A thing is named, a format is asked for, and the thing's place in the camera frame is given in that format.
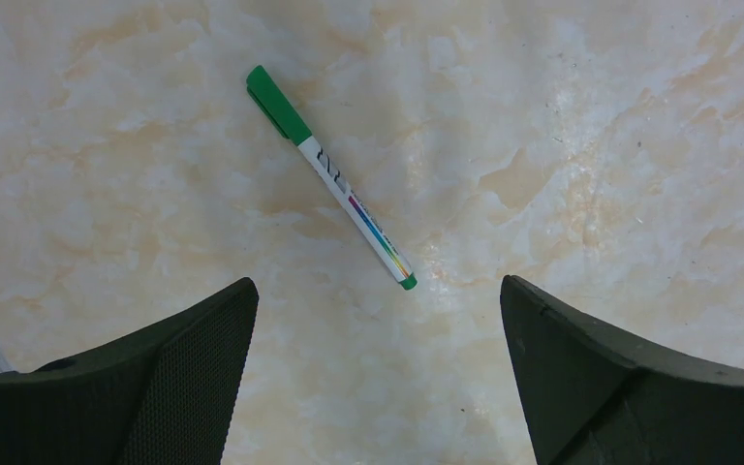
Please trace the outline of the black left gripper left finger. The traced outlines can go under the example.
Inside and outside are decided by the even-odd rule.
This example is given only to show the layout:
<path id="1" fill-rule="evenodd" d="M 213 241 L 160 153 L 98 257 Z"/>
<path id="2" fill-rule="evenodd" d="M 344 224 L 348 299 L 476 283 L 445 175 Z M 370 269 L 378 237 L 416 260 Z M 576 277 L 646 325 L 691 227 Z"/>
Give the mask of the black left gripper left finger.
<path id="1" fill-rule="evenodd" d="M 240 279 L 160 322 L 0 373 L 0 464 L 217 464 L 259 294 Z"/>

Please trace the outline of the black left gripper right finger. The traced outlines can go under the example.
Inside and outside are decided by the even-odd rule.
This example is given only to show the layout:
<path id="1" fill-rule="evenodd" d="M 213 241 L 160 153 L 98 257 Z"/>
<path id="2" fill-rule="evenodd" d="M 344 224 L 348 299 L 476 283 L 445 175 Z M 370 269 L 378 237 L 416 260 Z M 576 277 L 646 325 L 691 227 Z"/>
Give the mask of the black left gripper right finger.
<path id="1" fill-rule="evenodd" d="M 540 464 L 744 464 L 744 369 L 689 356 L 517 277 L 500 305 Z"/>

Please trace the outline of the green white marker pen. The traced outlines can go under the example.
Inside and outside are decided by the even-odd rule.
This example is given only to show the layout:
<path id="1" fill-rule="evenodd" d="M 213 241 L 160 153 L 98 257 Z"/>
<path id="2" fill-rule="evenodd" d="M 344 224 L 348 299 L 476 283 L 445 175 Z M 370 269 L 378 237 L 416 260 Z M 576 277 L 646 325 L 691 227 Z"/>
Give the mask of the green white marker pen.
<path id="1" fill-rule="evenodd" d="M 276 131 L 289 140 L 313 167 L 394 280 L 406 291 L 413 289 L 418 280 L 406 258 L 384 233 L 264 67 L 257 66 L 248 74 L 246 89 Z"/>

